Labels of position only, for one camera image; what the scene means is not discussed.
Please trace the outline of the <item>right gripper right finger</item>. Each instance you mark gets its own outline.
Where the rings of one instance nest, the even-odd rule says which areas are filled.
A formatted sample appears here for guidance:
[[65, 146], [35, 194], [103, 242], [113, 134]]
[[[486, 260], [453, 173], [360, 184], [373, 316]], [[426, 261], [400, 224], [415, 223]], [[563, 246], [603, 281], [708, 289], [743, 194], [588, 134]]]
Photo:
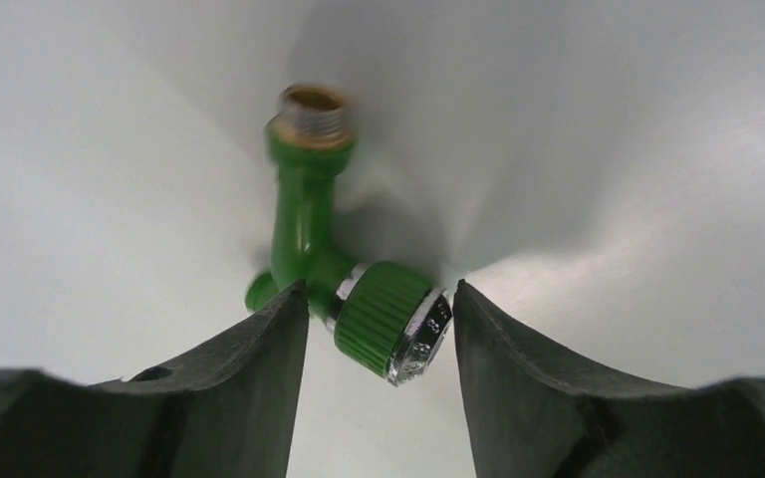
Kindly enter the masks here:
[[765, 477], [765, 377], [684, 388], [586, 358], [471, 285], [455, 348], [480, 477]]

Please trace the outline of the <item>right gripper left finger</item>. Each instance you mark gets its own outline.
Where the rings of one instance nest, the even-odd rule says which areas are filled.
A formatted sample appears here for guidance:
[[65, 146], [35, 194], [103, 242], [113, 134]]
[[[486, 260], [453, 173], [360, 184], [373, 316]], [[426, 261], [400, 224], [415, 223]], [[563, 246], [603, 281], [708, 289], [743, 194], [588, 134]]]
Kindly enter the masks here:
[[296, 282], [128, 381], [0, 369], [0, 477], [283, 477], [308, 327]]

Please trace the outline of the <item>green water faucet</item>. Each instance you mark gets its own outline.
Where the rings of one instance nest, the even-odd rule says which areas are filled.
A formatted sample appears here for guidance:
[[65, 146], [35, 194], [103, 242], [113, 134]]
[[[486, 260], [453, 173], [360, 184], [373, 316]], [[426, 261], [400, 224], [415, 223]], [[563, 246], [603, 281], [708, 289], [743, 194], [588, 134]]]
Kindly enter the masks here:
[[391, 261], [363, 262], [336, 242], [331, 226], [336, 178], [357, 144], [349, 102], [337, 89], [294, 84], [266, 123], [277, 203], [268, 266], [248, 286], [257, 311], [302, 281], [308, 307], [336, 348], [392, 386], [423, 375], [452, 322], [444, 289]]

